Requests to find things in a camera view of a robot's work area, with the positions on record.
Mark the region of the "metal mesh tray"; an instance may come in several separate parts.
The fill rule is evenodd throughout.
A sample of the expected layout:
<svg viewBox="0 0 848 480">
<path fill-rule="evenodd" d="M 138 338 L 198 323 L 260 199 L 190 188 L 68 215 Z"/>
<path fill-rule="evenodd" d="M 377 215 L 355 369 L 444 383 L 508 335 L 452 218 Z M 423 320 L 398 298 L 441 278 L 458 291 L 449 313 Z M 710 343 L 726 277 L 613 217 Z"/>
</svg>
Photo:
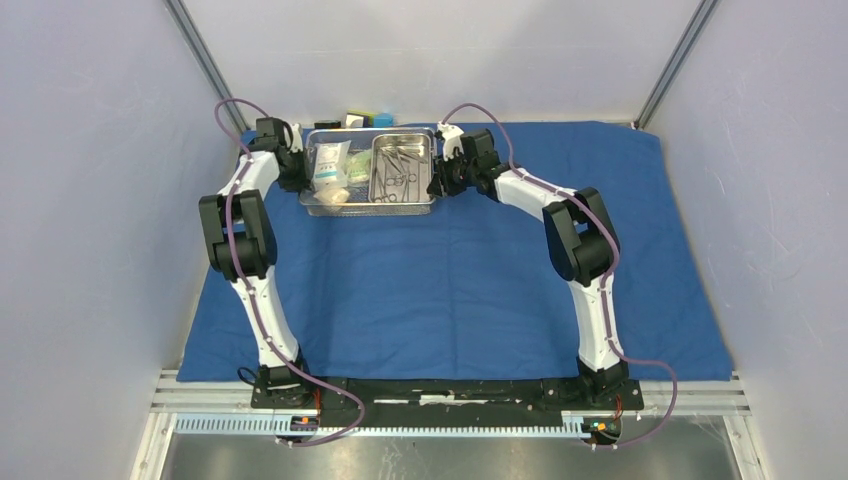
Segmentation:
<svg viewBox="0 0 848 480">
<path fill-rule="evenodd" d="M 317 192 L 312 183 L 315 150 L 320 143 L 350 141 L 349 154 L 362 150 L 371 149 L 374 138 L 383 133 L 400 132 L 424 132 L 429 131 L 433 145 L 433 163 L 436 157 L 435 132 L 427 127 L 390 127 L 390 128 L 353 128 L 353 129 L 321 129 L 309 133 L 306 137 L 306 166 L 309 184 L 306 190 L 299 194 L 299 200 L 309 214 L 313 216 L 411 216 L 425 215 L 430 212 L 431 205 L 403 205 L 403 204 L 378 204 L 368 201 L 368 187 L 370 180 L 363 185 L 349 185 L 347 188 L 351 195 L 345 204 L 324 205 L 314 198 Z"/>
</svg>

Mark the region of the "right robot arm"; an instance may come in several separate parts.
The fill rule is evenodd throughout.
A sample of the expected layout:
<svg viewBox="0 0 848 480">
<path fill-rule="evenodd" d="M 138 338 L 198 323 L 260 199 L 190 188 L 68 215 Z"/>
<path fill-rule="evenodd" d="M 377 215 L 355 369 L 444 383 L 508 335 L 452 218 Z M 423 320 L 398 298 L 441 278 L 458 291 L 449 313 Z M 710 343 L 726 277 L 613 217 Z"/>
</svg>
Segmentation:
<svg viewBox="0 0 848 480">
<path fill-rule="evenodd" d="M 591 408 L 612 401 L 629 378 L 615 325 L 612 287 L 619 242 L 600 193 L 554 185 L 503 162 L 487 129 L 437 126 L 442 154 L 428 187 L 436 197 L 475 188 L 489 199 L 539 220 L 551 264 L 572 295 L 578 324 L 577 392 Z"/>
</svg>

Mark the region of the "green sterile packet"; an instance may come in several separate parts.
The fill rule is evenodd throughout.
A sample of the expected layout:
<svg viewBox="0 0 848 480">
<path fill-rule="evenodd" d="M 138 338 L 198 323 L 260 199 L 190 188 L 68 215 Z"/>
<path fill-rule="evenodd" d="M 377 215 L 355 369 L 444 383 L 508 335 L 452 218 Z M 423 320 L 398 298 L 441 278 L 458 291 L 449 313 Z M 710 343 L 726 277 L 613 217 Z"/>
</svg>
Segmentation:
<svg viewBox="0 0 848 480">
<path fill-rule="evenodd" d="M 362 150 L 349 154 L 345 163 L 345 176 L 349 185 L 366 184 L 371 177 L 373 151 Z"/>
</svg>

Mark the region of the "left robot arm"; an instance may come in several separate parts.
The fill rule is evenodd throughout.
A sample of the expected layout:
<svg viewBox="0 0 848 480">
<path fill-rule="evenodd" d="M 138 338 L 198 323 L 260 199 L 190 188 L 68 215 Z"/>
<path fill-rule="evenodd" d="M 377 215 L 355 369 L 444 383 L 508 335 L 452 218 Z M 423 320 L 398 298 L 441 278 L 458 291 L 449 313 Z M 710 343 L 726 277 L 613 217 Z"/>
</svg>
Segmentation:
<svg viewBox="0 0 848 480">
<path fill-rule="evenodd" d="M 225 186 L 200 199 L 199 214 L 210 265 L 236 292 L 257 345 L 258 367 L 238 370 L 252 386 L 252 407 L 297 408 L 312 399 L 314 381 L 304 374 L 277 290 L 277 240 L 265 197 L 287 174 L 301 173 L 302 133 L 275 117 L 258 119 L 255 132 Z"/>
</svg>

